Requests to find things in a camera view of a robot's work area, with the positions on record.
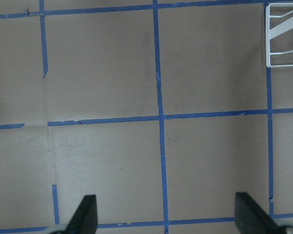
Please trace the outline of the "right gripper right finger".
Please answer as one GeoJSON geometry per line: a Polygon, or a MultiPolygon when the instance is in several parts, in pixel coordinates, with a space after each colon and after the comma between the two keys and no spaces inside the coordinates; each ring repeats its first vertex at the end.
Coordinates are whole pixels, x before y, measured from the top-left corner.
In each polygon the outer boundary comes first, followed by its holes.
{"type": "Polygon", "coordinates": [[[278,226],[246,192],[235,193],[234,219],[240,234],[287,233],[287,227],[278,226]]]}

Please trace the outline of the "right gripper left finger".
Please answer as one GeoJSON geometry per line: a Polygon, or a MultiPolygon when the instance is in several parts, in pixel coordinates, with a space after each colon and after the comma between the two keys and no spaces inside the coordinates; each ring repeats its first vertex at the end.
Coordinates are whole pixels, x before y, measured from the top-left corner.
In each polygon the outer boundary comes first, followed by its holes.
{"type": "Polygon", "coordinates": [[[95,234],[98,228],[96,195],[85,195],[78,205],[65,234],[95,234]]]}

